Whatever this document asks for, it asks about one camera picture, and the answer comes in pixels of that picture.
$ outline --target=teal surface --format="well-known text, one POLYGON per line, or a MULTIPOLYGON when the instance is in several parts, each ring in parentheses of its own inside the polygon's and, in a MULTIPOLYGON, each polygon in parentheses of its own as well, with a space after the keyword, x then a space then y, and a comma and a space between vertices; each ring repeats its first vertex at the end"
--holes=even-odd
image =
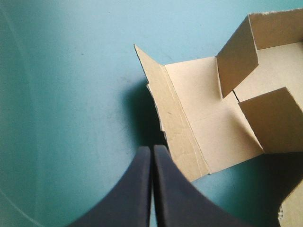
MULTIPOLYGON (((163 143, 134 43, 165 64, 214 56, 248 13, 299 7, 0 0, 0 226, 70 223, 110 191, 139 145, 163 143)), ((261 156, 194 185, 256 227, 278 226, 302 160, 261 156)))

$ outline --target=cardboard flap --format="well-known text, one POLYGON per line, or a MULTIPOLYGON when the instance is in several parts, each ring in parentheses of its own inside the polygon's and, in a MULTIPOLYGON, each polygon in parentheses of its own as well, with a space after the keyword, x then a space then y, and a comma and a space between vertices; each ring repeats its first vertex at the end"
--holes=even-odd
POLYGON ((165 67, 210 173, 263 154, 236 97, 221 97, 215 57, 165 67))
POLYGON ((134 47, 149 82, 148 89, 156 104, 161 130, 165 133, 169 149, 173 151, 172 159, 190 181, 208 174, 207 164, 165 66, 158 64, 136 45, 134 47))
POLYGON ((265 153, 303 151, 303 112, 287 88, 239 105, 265 153))
POLYGON ((258 56, 250 19, 246 17, 217 55, 223 97, 237 87, 257 66, 258 56))
POLYGON ((303 41, 303 9, 250 14, 257 49, 303 41))
POLYGON ((281 227, 302 227, 303 226, 303 181, 283 201, 279 222, 281 227))

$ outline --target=cardboard box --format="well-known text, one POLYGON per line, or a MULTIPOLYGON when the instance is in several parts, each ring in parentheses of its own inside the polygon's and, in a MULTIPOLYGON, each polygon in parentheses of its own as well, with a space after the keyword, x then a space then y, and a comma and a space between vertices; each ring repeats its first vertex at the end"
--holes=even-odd
MULTIPOLYGON (((303 151, 302 41, 303 9, 295 9, 249 14, 216 57, 161 65, 135 45, 172 159, 188 180, 264 153, 303 151)), ((302 188, 282 213, 298 206, 291 201, 302 188)), ((303 226, 302 218, 293 223, 303 226)))

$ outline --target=cardboard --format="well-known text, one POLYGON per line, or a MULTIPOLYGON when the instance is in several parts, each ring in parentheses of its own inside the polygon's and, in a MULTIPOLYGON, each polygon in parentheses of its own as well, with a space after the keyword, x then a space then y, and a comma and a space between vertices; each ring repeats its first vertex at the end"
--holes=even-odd
POLYGON ((303 226, 303 181, 283 201, 280 212, 279 222, 281 227, 302 227, 303 226))
POLYGON ((265 153, 300 152, 303 112, 287 88, 239 103, 265 153))
MULTIPOLYGON (((303 151, 302 22, 303 9, 249 14, 216 57, 169 65, 135 46, 172 159, 188 180, 263 153, 303 151)), ((282 207, 298 206, 293 198, 302 193, 298 186, 282 207)), ((302 226, 290 219, 280 222, 302 226)))

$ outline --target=black curved object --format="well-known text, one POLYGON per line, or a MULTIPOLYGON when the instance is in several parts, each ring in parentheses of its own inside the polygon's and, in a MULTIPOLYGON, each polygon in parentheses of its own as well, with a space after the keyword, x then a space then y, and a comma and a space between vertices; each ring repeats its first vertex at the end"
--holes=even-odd
POLYGON ((158 227, 251 227, 214 205, 192 186, 164 145, 154 146, 153 159, 158 227))
POLYGON ((116 186, 68 227, 148 227, 151 205, 151 151, 140 147, 116 186))

